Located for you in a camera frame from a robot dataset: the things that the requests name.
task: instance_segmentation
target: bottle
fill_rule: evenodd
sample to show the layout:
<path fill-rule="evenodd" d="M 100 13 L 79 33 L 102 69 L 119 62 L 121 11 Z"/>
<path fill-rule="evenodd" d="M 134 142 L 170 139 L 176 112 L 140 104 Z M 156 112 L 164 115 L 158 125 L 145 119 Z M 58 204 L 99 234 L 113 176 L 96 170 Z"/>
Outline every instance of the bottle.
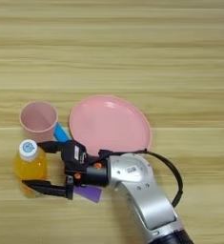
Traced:
<path fill-rule="evenodd" d="M 47 180 L 47 167 L 46 153 L 37 146 L 35 141 L 24 140 L 14 157 L 14 171 L 19 188 L 26 197 L 36 197 L 38 193 L 22 183 L 22 180 Z"/>

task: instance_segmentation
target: bottle cap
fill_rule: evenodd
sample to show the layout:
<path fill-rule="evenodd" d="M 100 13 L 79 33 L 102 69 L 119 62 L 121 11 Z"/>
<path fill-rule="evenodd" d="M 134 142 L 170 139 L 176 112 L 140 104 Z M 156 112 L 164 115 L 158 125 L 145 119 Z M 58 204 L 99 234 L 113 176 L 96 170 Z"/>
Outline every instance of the bottle cap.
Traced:
<path fill-rule="evenodd" d="M 24 161 L 33 161 L 38 155 L 38 146 L 36 142 L 29 139 L 22 141 L 19 146 L 19 154 Z"/>

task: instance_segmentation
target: cup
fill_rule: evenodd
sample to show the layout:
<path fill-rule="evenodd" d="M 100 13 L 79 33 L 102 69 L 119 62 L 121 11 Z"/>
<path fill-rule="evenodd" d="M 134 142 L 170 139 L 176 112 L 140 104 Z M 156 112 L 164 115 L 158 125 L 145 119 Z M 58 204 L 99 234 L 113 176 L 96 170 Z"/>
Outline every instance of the cup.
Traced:
<path fill-rule="evenodd" d="M 20 112 L 20 123 L 26 136 L 36 142 L 53 139 L 57 120 L 57 110 L 47 102 L 30 102 Z"/>

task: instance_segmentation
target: pink plate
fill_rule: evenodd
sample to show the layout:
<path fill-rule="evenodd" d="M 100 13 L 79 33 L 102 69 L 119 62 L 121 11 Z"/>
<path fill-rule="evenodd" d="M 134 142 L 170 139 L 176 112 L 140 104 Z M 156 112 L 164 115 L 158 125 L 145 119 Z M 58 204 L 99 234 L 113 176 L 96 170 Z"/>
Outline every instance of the pink plate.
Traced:
<path fill-rule="evenodd" d="M 110 95 L 88 97 L 71 111 L 70 130 L 91 155 L 99 150 L 135 151 L 151 146 L 150 124 L 126 100 Z"/>

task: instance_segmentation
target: cable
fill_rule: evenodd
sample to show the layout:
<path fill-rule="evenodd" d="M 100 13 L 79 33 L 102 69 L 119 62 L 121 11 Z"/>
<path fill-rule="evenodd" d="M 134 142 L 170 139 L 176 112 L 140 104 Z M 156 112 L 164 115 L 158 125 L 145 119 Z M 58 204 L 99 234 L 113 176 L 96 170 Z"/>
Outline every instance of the cable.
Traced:
<path fill-rule="evenodd" d="M 145 150 L 139 150 L 139 151 L 134 151 L 134 152 L 107 152 L 107 153 L 101 155 L 100 157 L 96 158 L 95 162 L 105 160 L 109 156 L 112 156 L 112 155 L 121 155 L 121 154 L 125 154 L 125 153 L 148 154 L 148 155 L 154 156 L 157 159 L 159 159 L 161 162 L 163 162 L 171 170 L 171 172 L 173 173 L 173 175 L 177 181 L 177 186 L 178 186 L 178 191 L 172 202 L 172 205 L 175 208 L 177 206 L 177 204 L 179 203 L 179 201 L 182 197 L 182 194 L 183 194 L 183 180 L 182 180 L 181 174 L 178 171 L 178 169 L 176 168 L 176 166 L 166 157 L 159 155 L 157 153 L 154 153 L 154 152 L 147 151 L 147 149 L 145 149 Z"/>

